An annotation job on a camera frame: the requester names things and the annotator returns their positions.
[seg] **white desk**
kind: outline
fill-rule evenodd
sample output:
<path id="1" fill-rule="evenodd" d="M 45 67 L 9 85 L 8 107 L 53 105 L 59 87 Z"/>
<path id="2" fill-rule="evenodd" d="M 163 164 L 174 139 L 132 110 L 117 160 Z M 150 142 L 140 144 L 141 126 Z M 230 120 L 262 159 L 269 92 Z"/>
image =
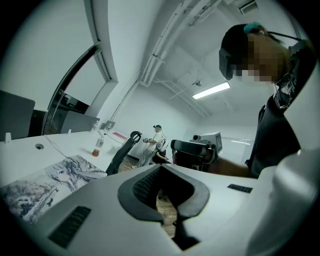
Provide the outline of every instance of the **white desk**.
<path id="1" fill-rule="evenodd" d="M 113 132 L 115 131 L 108 132 L 111 138 L 121 143 L 125 142 L 115 136 Z M 107 170 L 114 155 L 122 147 L 120 143 L 105 135 L 100 154 L 98 157 L 94 157 L 92 151 L 100 137 L 98 131 L 52 134 L 47 137 L 56 143 L 66 156 L 80 155 L 102 171 Z M 44 149 L 37 149 L 36 144 L 42 144 Z M 50 144 L 45 136 L 14 139 L 8 144 L 2 141 L 0 142 L 0 187 L 56 164 L 63 159 L 65 157 Z"/>

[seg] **white wall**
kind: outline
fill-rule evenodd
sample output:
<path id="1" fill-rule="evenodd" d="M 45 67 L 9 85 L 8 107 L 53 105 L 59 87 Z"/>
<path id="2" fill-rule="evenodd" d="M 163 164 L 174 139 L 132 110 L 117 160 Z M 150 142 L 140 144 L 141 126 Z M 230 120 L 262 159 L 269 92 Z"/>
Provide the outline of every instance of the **white wall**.
<path id="1" fill-rule="evenodd" d="M 139 131 L 142 138 L 152 138 L 155 135 L 153 126 L 161 125 L 170 142 L 173 139 L 190 140 L 201 117 L 181 99 L 169 100 L 172 95 L 160 84 L 138 86 L 116 115 L 115 129 L 126 135 Z M 129 154 L 140 158 L 145 145 L 140 141 Z M 172 161 L 170 145 L 166 154 Z"/>
<path id="2" fill-rule="evenodd" d="M 243 164 L 251 155 L 258 127 L 259 111 L 260 108 L 235 112 L 226 111 L 209 118 L 202 118 L 196 133 L 220 132 L 222 151 L 219 156 Z M 245 142 L 244 140 L 247 140 L 248 145 L 234 142 Z"/>
<path id="3" fill-rule="evenodd" d="M 111 118 L 138 79 L 149 35 L 163 2 L 164 0 L 108 1 L 108 32 L 118 84 L 97 115 L 101 123 Z"/>
<path id="4" fill-rule="evenodd" d="M 222 137 L 255 140 L 260 108 L 223 112 L 203 118 L 197 127 L 198 134 L 221 132 Z"/>
<path id="5" fill-rule="evenodd" d="M 61 79 L 93 44 L 83 0 L 43 1 L 10 44 L 0 89 L 46 111 Z"/>

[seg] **video camera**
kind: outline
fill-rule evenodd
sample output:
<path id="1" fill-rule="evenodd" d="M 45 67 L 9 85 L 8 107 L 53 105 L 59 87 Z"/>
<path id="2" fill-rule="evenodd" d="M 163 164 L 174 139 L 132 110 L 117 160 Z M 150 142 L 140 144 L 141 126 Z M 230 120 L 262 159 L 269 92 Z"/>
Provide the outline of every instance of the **video camera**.
<path id="1" fill-rule="evenodd" d="M 148 143 L 148 141 L 151 141 L 151 139 L 150 139 L 150 138 L 144 138 L 142 141 L 143 141 L 144 143 Z"/>
<path id="2" fill-rule="evenodd" d="M 171 141 L 171 149 L 177 151 L 174 159 L 178 166 L 207 172 L 222 150 L 221 134 L 213 132 L 194 135 L 190 141 L 174 139 Z"/>

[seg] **poster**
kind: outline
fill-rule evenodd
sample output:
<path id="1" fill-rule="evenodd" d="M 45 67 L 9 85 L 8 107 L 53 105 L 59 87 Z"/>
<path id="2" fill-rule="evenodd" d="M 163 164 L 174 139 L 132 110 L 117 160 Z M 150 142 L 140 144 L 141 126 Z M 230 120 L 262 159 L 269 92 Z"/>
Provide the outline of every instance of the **poster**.
<path id="1" fill-rule="evenodd" d="M 52 206 L 105 176 L 104 171 L 75 155 L 0 188 L 0 194 L 13 215 L 34 224 Z"/>

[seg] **ceiling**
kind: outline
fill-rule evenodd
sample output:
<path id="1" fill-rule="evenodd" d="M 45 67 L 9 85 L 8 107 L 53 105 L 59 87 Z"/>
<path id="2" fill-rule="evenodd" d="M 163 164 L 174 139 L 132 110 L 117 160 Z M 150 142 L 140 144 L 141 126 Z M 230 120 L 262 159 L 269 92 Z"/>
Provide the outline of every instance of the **ceiling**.
<path id="1" fill-rule="evenodd" d="M 183 91 L 181 95 L 186 93 L 192 97 L 223 83 L 225 79 L 219 70 L 219 49 L 223 36 L 236 24 L 260 21 L 259 9 L 247 15 L 239 11 L 239 7 L 249 1 L 225 2 L 228 1 L 222 1 L 204 21 L 188 26 L 179 35 L 157 71 L 157 79 L 173 81 Z M 201 80 L 202 86 L 192 85 L 197 79 Z M 230 80 L 229 84 L 230 89 L 197 99 L 196 103 L 213 115 L 260 108 L 273 93 L 272 84 L 243 82 L 238 77 Z"/>

